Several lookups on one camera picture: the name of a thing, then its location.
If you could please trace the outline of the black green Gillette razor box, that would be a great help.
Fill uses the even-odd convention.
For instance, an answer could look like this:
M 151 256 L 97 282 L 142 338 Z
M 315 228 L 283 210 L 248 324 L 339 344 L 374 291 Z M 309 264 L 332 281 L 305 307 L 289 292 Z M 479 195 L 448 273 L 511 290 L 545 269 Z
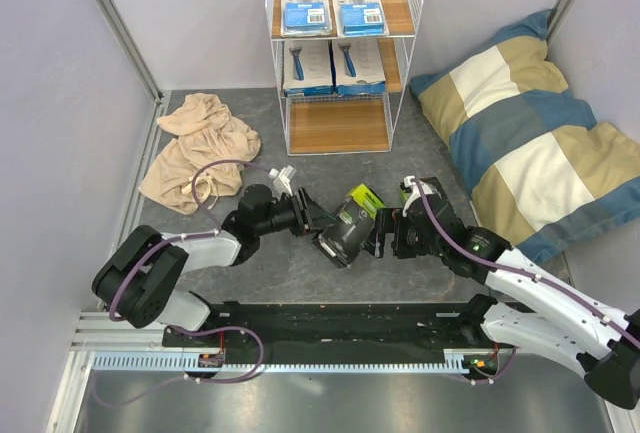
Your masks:
M 336 267 L 348 268 L 374 229 L 383 200 L 366 184 L 354 187 L 334 213 L 337 222 L 318 233 L 313 244 Z

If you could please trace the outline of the Harry's razor box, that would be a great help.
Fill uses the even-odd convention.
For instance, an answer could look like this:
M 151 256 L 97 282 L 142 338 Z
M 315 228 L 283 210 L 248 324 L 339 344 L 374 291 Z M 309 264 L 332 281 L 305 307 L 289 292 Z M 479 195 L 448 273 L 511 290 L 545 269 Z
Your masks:
M 386 77 L 376 39 L 333 40 L 331 46 L 338 95 L 378 95 L 386 91 Z
M 334 86 L 329 42 L 285 41 L 282 83 L 286 97 L 331 95 Z

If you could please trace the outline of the blue Gillette razor blister pack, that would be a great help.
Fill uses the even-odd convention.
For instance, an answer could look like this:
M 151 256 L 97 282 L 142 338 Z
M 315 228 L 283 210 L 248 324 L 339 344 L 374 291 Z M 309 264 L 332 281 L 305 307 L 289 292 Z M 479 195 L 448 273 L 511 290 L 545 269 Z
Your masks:
M 329 0 L 281 0 L 283 37 L 327 36 L 332 27 Z

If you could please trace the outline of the Gillette razor white card pack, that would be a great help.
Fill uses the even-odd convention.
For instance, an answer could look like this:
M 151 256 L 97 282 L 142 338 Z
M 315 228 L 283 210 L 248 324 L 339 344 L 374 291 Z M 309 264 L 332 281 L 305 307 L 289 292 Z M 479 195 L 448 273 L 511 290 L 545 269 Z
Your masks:
M 381 0 L 332 0 L 337 36 L 387 36 L 389 27 Z

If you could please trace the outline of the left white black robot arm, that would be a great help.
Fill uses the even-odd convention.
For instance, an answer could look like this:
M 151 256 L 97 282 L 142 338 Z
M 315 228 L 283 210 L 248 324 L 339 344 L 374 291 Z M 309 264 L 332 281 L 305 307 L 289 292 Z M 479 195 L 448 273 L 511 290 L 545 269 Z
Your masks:
M 276 198 L 269 187 L 247 187 L 219 230 L 169 236 L 141 225 L 96 274 L 92 292 L 109 307 L 114 321 L 135 328 L 151 323 L 184 328 L 198 346 L 219 335 L 219 322 L 208 304 L 194 294 L 176 291 L 181 274 L 209 267 L 245 263 L 263 236 L 288 230 L 296 237 L 319 233 L 338 223 L 305 189 Z

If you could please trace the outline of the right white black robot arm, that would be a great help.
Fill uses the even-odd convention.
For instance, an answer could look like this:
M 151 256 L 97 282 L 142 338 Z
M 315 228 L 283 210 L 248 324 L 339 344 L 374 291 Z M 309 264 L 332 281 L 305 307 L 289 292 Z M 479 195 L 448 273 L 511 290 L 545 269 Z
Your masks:
M 387 234 L 398 259 L 431 255 L 455 275 L 506 294 L 528 307 L 521 313 L 491 299 L 474 299 L 458 321 L 467 345 L 487 340 L 523 348 L 577 373 L 609 403 L 627 410 L 639 403 L 639 315 L 608 306 L 532 263 L 490 230 L 465 225 L 450 203 L 415 184 L 401 208 L 378 211 L 373 253 L 384 253 Z

